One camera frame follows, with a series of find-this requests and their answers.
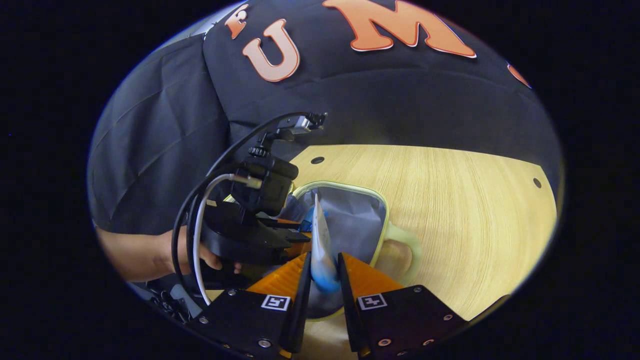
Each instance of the black background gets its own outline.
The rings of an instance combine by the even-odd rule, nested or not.
[[[423,3],[517,64],[547,106],[568,177],[557,241],[496,313],[433,358],[628,358],[637,304],[630,110],[632,2]],[[95,123],[148,53],[221,4],[3,6],[9,150],[9,358],[220,358],[138,300],[92,234],[85,166]]]

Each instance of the orange gripper pad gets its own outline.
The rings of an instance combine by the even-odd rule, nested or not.
[[[360,261],[357,258],[342,253],[347,273],[349,274],[349,283],[351,284],[351,292],[353,300],[358,297],[384,293],[386,291],[400,290],[404,286],[397,283],[391,277],[383,272],[374,269],[369,264]]]
[[[295,301],[296,293],[298,292],[298,283],[306,257],[307,253],[304,253],[290,260],[271,274],[251,285],[247,291],[265,295],[288,296],[291,297],[291,301]]]
[[[311,233],[301,233],[301,234],[311,239]],[[306,243],[292,243],[291,247],[289,247],[288,249],[285,249],[285,251],[292,258],[295,256],[299,256],[304,252],[311,251],[311,241],[308,241]]]
[[[276,221],[280,222],[280,223],[283,223],[283,224],[300,224],[297,221],[287,220],[287,219],[284,219],[284,218],[278,218],[278,219],[276,219]]]

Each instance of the letter m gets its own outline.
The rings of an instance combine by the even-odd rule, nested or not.
[[[445,53],[475,58],[476,52],[466,46],[460,38],[433,13],[404,1],[396,1],[392,11],[370,0],[326,0],[323,6],[336,8],[347,19],[355,40],[351,48],[357,51],[388,49],[394,45],[389,37],[378,33],[374,23],[393,34],[404,44],[418,44],[418,27],[427,32],[425,43]]]

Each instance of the white cable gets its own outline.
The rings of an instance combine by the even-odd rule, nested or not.
[[[259,189],[262,186],[262,181],[260,179],[255,179],[252,177],[242,177],[235,174],[223,174],[213,179],[209,183],[209,185],[207,185],[207,189],[204,191],[204,195],[202,196],[202,200],[200,201],[200,206],[198,207],[195,229],[193,231],[193,267],[195,269],[195,275],[198,282],[198,288],[200,289],[200,294],[202,294],[202,298],[204,299],[204,302],[207,304],[207,306],[211,304],[211,299],[207,296],[207,292],[205,291],[204,282],[202,281],[202,272],[200,271],[200,231],[202,230],[202,218],[204,216],[204,209],[207,205],[209,194],[217,184],[220,184],[224,180],[244,183],[247,185],[247,187],[254,189]]]

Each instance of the screw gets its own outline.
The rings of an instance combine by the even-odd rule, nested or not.
[[[271,347],[271,342],[263,339],[258,341],[258,345],[260,345],[260,347],[268,348]]]

